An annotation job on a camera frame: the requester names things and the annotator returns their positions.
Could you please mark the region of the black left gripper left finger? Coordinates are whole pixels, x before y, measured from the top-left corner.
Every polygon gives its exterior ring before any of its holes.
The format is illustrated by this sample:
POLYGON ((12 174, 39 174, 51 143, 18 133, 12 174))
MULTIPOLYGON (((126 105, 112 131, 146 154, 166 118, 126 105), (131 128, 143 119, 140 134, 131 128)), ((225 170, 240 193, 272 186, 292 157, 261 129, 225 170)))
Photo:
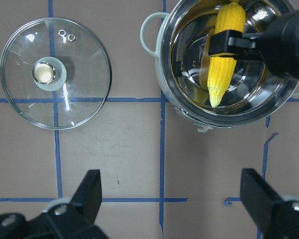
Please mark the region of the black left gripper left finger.
POLYGON ((105 239, 95 225, 101 202, 100 170, 88 170, 70 199, 53 200, 36 218, 1 214, 0 239, 105 239))

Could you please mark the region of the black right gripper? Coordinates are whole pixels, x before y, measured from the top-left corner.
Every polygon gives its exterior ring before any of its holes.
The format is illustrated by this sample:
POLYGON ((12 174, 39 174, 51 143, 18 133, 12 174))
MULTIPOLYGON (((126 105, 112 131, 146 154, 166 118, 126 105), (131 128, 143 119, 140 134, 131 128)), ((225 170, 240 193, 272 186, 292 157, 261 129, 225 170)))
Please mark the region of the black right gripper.
POLYGON ((263 61, 280 78, 299 80, 299 10, 275 19, 262 33, 224 30, 210 37, 210 57, 263 61), (261 37, 261 53, 257 42, 261 37))

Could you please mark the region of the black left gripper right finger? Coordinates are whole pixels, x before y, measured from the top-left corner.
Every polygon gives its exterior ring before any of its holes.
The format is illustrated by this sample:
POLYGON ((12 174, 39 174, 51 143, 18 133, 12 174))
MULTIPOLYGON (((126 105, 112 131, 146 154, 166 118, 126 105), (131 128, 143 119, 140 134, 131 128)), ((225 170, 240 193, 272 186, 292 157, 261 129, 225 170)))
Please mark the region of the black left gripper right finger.
POLYGON ((279 195, 255 169, 241 171, 240 200, 264 239, 299 239, 299 198, 279 195))

